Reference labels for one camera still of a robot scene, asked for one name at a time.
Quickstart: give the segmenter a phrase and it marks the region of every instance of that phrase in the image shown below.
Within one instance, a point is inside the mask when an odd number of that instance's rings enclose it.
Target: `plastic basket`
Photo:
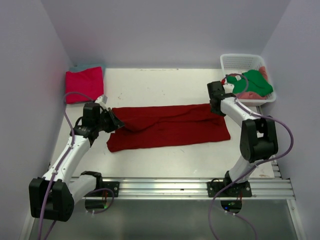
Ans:
[[[266,74],[268,76],[269,84],[273,86],[272,79],[270,74],[268,73],[267,66],[265,64],[264,59],[259,55],[252,54],[223,54],[220,56],[221,68],[224,78],[226,74],[237,73],[241,74],[247,72],[251,69],[259,70],[260,67],[264,66],[266,70]],[[275,89],[273,88],[273,92],[266,96],[266,99],[258,100],[258,99],[239,99],[246,106],[261,106],[265,103],[271,103],[276,100]]]

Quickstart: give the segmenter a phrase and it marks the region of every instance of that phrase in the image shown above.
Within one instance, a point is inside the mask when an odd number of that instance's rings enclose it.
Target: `teal cloth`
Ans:
[[[69,68],[69,71],[72,73],[78,73],[78,72],[82,72],[84,70],[87,69],[92,69],[92,68],[96,68],[96,67],[101,67],[102,68],[102,73],[103,73],[103,77],[105,77],[105,71],[106,71],[106,65],[102,64],[102,63],[93,63],[93,64],[79,64],[77,66],[72,66]]]
[[[247,92],[255,92],[261,97],[265,97],[274,91],[273,87],[264,79],[263,75],[259,71],[249,70],[242,73],[242,75],[244,75],[249,81]],[[232,91],[233,94],[242,93],[247,86],[247,82],[244,78],[237,80],[235,76],[227,76],[226,81],[229,84],[234,85]]]

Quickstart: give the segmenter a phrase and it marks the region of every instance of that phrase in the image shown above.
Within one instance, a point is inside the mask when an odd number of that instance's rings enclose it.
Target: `black mounting plate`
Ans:
[[[103,181],[102,182],[102,188],[112,190],[115,198],[117,198],[119,195],[119,186],[120,186],[120,182],[118,182],[118,181]],[[89,194],[85,195],[85,197],[102,197],[103,193],[104,193],[103,191],[98,191],[98,192],[94,192],[94,193],[89,193]]]
[[[206,183],[208,196],[213,198],[217,192],[225,187],[223,181],[208,181]],[[242,193],[243,198],[252,197],[251,186],[248,181],[243,183],[235,183],[233,186],[229,187],[227,190],[220,193],[219,198],[237,198],[240,193]]]

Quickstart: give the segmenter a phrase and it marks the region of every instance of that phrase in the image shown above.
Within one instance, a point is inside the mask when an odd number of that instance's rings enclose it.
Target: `folded red cloth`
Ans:
[[[209,104],[113,108],[125,126],[112,133],[110,152],[181,146],[230,139],[225,119]]]
[[[96,100],[104,94],[104,78],[100,66],[80,72],[65,73],[65,93],[79,92]],[[67,104],[87,102],[88,99],[79,94],[70,94],[66,97]]]

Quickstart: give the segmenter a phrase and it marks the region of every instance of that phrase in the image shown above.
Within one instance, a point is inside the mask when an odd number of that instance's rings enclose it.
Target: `white tabletop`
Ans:
[[[207,83],[222,78],[221,69],[113,69],[104,76],[107,106],[147,107],[191,105],[209,102]],[[68,105],[74,124],[82,116],[83,104]],[[231,140],[185,146],[109,152],[110,134],[101,132],[81,160],[73,176],[83,171],[119,178],[223,178],[240,156],[240,127],[225,117]],[[64,119],[52,161],[67,144],[70,129]],[[270,163],[257,168],[252,178],[274,178]]]

